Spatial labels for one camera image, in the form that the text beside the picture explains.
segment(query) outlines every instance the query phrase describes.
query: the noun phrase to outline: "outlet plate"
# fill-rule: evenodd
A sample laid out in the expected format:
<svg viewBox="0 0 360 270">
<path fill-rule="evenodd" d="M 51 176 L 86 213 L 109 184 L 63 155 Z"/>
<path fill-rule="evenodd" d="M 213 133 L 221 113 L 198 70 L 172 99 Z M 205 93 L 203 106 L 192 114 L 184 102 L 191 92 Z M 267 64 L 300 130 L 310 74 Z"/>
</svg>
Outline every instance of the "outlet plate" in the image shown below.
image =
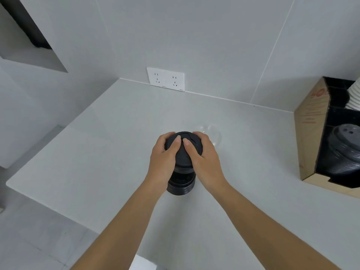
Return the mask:
<svg viewBox="0 0 360 270">
<path fill-rule="evenodd" d="M 153 67 L 147 67 L 150 85 L 185 91 L 185 74 Z"/>
</svg>

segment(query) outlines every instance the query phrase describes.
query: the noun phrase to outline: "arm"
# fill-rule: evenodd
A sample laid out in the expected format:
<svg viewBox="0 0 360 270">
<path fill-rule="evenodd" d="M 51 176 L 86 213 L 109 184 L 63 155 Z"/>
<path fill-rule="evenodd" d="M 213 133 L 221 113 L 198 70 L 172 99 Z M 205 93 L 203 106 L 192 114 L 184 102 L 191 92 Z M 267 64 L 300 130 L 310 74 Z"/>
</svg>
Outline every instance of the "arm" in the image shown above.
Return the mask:
<svg viewBox="0 0 360 270">
<path fill-rule="evenodd" d="M 185 138 L 183 142 L 196 175 L 265 269 L 339 269 L 230 186 L 209 137 L 201 132 L 194 133 L 201 138 L 201 156 L 191 142 Z"/>
<path fill-rule="evenodd" d="M 175 167 L 175 154 L 181 145 L 178 136 L 165 151 L 165 140 L 175 132 L 159 137 L 153 148 L 149 171 L 119 213 L 98 236 L 72 270 L 128 270 L 139 248 L 156 202 L 167 188 Z"/>
</svg>

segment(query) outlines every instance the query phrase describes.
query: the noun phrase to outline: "person's left arm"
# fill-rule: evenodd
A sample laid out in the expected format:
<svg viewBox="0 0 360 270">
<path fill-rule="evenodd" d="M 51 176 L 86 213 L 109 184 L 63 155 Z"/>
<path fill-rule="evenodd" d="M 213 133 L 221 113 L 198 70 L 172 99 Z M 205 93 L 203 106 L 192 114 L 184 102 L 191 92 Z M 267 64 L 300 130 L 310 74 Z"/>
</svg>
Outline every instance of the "person's left arm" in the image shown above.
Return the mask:
<svg viewBox="0 0 360 270">
<path fill-rule="evenodd" d="M 145 180 L 119 213 L 98 236 L 72 270 L 128 270 L 148 226 L 156 202 L 167 188 L 180 148 L 178 136 L 165 151 L 165 140 L 175 132 L 161 135 L 150 157 Z"/>
</svg>

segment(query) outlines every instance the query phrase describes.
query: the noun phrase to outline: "person's left hand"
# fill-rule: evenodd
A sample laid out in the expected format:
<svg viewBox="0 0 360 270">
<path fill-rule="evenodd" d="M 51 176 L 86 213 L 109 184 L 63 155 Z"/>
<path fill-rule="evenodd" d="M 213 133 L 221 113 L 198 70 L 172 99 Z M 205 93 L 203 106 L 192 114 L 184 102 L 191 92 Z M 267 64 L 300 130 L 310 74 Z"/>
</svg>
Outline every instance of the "person's left hand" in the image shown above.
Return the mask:
<svg viewBox="0 0 360 270">
<path fill-rule="evenodd" d="M 165 141 L 175 132 L 168 132 L 159 136 L 150 156 L 149 171 L 145 181 L 155 183 L 162 193 L 167 189 L 175 168 L 175 155 L 181 146 L 181 137 L 177 136 L 168 150 L 165 150 Z"/>
</svg>

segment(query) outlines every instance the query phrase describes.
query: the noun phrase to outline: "tiled floor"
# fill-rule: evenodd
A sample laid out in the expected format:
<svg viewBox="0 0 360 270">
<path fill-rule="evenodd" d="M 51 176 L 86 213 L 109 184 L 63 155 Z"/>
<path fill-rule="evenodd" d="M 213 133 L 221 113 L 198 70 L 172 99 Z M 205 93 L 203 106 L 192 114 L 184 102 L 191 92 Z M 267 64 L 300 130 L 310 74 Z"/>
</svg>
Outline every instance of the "tiled floor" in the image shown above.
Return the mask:
<svg viewBox="0 0 360 270">
<path fill-rule="evenodd" d="M 9 169 L 0 167 L 0 270 L 68 270 L 98 236 L 5 185 L 60 131 L 54 128 Z M 130 269 L 155 268 L 136 256 Z"/>
</svg>

